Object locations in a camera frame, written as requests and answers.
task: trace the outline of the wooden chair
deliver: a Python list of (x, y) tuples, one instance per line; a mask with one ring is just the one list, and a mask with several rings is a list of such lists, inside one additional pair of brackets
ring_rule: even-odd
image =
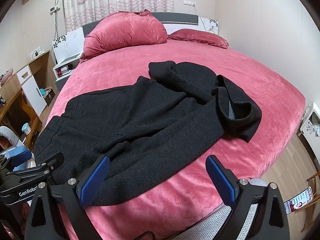
[(313, 186), (311, 187), (312, 192), (314, 192), (313, 193), (313, 200), (310, 203), (308, 203), (307, 205), (305, 205), (302, 208), (299, 208), (297, 211), (295, 211), (295, 213), (297, 213), (297, 212), (300, 212), (301, 210), (306, 209), (307, 207), (312, 206), (310, 219), (309, 219), (308, 222), (306, 221), (303, 229), (301, 230), (301, 233), (303, 231), (305, 231), (306, 229), (308, 229), (309, 227), (311, 227), (313, 225), (313, 223), (314, 223), (313, 215), (314, 215), (314, 212), (315, 212), (315, 204), (320, 201), (320, 194), (316, 195), (317, 192), (319, 191), (319, 189), (316, 190), (316, 177), (317, 176), (320, 176), (320, 172), (317, 172), (315, 175), (313, 175), (313, 176), (311, 176), (310, 178), (307, 179), (307, 181), (310, 181), (310, 180), (313, 179)]

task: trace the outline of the pink bedsheet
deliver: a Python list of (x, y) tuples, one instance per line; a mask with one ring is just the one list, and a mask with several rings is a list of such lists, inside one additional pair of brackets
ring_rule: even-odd
[[(166, 60), (205, 65), (232, 80), (261, 108), (261, 124), (249, 143), (225, 136), (167, 181), (126, 203), (86, 208), (103, 239), (131, 240), (149, 230), (163, 239), (198, 222), (221, 204), (205, 171), (206, 157), (215, 154), (238, 178), (259, 178), (284, 150), (302, 116), (303, 95), (259, 62), (232, 49), (168, 40), (118, 49), (80, 64), (58, 95), (48, 121), (61, 115), (71, 98), (134, 84), (140, 75), (149, 77), (149, 62)], [(70, 238), (77, 239), (60, 208)]]

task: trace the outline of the screw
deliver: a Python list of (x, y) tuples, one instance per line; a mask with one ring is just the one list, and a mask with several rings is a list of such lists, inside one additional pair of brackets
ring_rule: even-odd
[(73, 184), (75, 184), (77, 182), (77, 180), (75, 179), (75, 178), (72, 178), (72, 179), (69, 179), (68, 180), (68, 184), (69, 185), (73, 185)]
[(270, 183), (270, 187), (271, 187), (272, 189), (276, 189), (278, 186), (277, 186), (276, 183), (272, 182), (272, 183)]
[(39, 188), (44, 188), (45, 187), (45, 183), (44, 182), (39, 183), (38, 187)]
[(241, 185), (247, 185), (248, 181), (246, 179), (239, 179)]

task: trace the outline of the cable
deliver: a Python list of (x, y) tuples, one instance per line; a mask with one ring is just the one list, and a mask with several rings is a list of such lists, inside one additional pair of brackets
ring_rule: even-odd
[[(54, 6), (55, 7), (57, 6), (58, 2), (59, 2), (59, 0), (54, 0)], [(58, 35), (57, 11), (55, 11), (55, 13), (54, 13), (54, 28), (55, 28), (55, 32), (54, 32), (54, 38), (53, 39), (55, 40), (56, 36), (57, 36), (57, 38), (59, 37), (59, 35)]]
[[(198, 15), (198, 16), (200, 17), (200, 20), (202, 21), (201, 16), (197, 13), (197, 11), (196, 11), (196, 6), (195, 6), (194, 4), (193, 4), (193, 8), (194, 8), (194, 10), (195, 10), (196, 15)], [(202, 24), (203, 24), (203, 28), (204, 28), (205, 31), (207, 32), (207, 29), (205, 28), (203, 21), (202, 21)]]
[(154, 234), (152, 231), (144, 232), (144, 233), (141, 234), (140, 236), (137, 236), (134, 240), (140, 240), (140, 239), (144, 238), (144, 237), (147, 236), (147, 235), (151, 235), (152, 240), (156, 240), (156, 236), (155, 236), (155, 234)]
[(34, 50), (33, 53), (32, 53), (32, 58), (31, 60), (33, 60), (33, 55), (37, 52), (37, 50)]

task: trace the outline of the black coat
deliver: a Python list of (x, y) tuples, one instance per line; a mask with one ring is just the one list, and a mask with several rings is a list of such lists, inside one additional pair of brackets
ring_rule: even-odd
[(257, 104), (205, 66), (166, 61), (150, 63), (149, 73), (71, 99), (36, 141), (37, 163), (62, 152), (53, 172), (62, 184), (106, 154), (110, 172), (93, 204), (115, 205), (168, 179), (225, 132), (249, 142), (260, 124)]

